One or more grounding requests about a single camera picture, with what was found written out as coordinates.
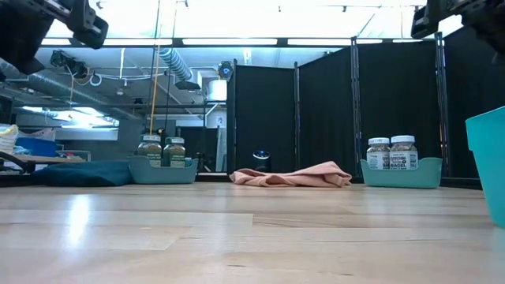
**black robotic arm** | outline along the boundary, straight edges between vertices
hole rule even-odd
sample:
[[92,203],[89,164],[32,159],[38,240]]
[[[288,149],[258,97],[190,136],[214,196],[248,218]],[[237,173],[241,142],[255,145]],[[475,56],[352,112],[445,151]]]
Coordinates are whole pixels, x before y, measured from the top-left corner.
[[35,54],[54,19],[92,48],[102,47],[107,37],[108,23],[88,0],[0,0],[0,58],[27,75],[42,70]]

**white cylinder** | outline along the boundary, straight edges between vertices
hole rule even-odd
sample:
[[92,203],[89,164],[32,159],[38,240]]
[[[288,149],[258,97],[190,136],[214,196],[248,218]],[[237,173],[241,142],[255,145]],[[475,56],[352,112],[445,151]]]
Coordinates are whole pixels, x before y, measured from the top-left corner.
[[226,80],[213,80],[208,84],[208,98],[212,100],[226,100],[228,82]]

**metal frame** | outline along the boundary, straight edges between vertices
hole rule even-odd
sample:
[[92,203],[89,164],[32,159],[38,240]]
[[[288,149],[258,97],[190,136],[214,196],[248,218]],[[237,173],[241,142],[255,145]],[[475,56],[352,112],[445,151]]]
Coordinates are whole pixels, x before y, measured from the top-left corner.
[[300,69],[294,63],[294,167],[300,170]]
[[230,82],[233,88],[231,92],[228,92],[226,97],[226,172],[232,174],[235,171],[235,153],[236,153],[236,141],[237,137],[235,135],[235,130],[237,128],[236,117],[235,117],[235,93],[237,92],[237,59],[234,59],[234,74],[232,75]]
[[436,43],[436,87],[439,100],[440,132],[442,143],[443,176],[451,176],[451,151],[449,142],[449,114],[447,110],[447,78],[445,68],[445,50],[442,32],[435,34]]
[[360,62],[356,36],[351,38],[350,44],[350,75],[353,90],[353,124],[354,124],[354,165],[356,176],[361,176],[361,97],[360,97]]

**blue bin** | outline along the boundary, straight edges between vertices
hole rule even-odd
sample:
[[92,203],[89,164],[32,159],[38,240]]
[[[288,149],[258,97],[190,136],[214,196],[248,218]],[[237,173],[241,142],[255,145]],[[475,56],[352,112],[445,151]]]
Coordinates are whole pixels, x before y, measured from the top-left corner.
[[505,227],[505,106],[467,119],[466,131],[491,219]]
[[16,145],[30,150],[31,155],[34,156],[56,156],[56,142],[54,141],[39,138],[19,137],[17,138]]

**black room divider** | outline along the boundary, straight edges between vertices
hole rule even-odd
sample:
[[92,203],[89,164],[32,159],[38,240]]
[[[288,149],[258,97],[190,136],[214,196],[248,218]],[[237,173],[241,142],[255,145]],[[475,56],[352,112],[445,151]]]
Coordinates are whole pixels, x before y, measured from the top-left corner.
[[300,164],[336,162],[355,175],[350,48],[300,67]]
[[234,169],[252,167],[253,152],[265,150],[271,153],[273,172],[295,170],[294,70],[236,66],[231,84],[234,105],[228,103],[228,110],[233,107],[235,115]]
[[359,46],[361,137],[414,135],[419,157],[441,157],[435,42]]
[[492,64],[495,51],[471,28],[446,37],[445,51],[452,176],[478,178],[465,120],[505,105],[505,66]]

